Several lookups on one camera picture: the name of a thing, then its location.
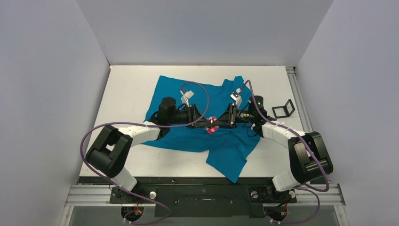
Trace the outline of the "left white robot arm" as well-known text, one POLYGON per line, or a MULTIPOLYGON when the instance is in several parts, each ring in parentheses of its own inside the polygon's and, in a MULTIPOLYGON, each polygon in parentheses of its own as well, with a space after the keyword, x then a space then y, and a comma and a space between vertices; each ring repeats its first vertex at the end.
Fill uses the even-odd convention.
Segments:
POLYGON ((85 154, 85 160, 112 182, 123 188, 122 197, 128 202, 140 198, 137 179, 125 168, 130 148, 147 141, 163 138, 170 126, 209 127, 211 122, 201 117, 196 105, 179 110, 172 97, 162 99, 156 111, 143 126, 116 128, 106 125, 85 154))

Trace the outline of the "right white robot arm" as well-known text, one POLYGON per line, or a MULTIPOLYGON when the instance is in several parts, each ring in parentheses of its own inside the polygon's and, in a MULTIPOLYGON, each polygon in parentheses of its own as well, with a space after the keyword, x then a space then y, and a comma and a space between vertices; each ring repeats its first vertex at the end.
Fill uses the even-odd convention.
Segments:
POLYGON ((284 191, 305 185, 313 179, 323 178, 333 172, 333 164, 327 152, 321 134, 303 132, 282 125, 276 118, 270 117, 263 106, 262 96, 253 96, 248 105, 239 110, 230 104, 225 113, 217 119, 211 119, 211 128, 234 129, 239 123, 250 123, 256 135, 270 139, 288 150, 287 170, 275 176, 272 184, 266 187, 266 197, 271 201, 279 200, 284 191))

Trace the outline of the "blue t-shirt garment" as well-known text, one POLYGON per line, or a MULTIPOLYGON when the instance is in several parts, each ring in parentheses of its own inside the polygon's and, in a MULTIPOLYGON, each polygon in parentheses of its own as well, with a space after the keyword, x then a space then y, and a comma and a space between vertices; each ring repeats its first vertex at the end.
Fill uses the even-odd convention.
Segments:
MULTIPOLYGON (((233 80, 225 79, 221 86, 201 84, 200 86, 187 83, 184 80, 160 76, 152 96, 150 107, 146 113, 146 120, 158 110, 159 104, 165 97, 172 97, 176 104, 181 104, 179 88, 193 91, 194 95, 189 103, 195 104, 200 113, 206 118, 220 117, 233 99, 231 93, 244 84, 242 76, 233 80)), ((190 129, 187 127, 172 128, 168 134, 158 141, 146 142, 149 146, 181 150, 188 152, 208 151, 206 163, 231 182, 237 182, 239 175, 247 163, 247 157, 260 141, 259 136, 248 135, 249 124, 238 124, 235 129, 219 128, 214 134, 209 134, 204 128, 190 129)))

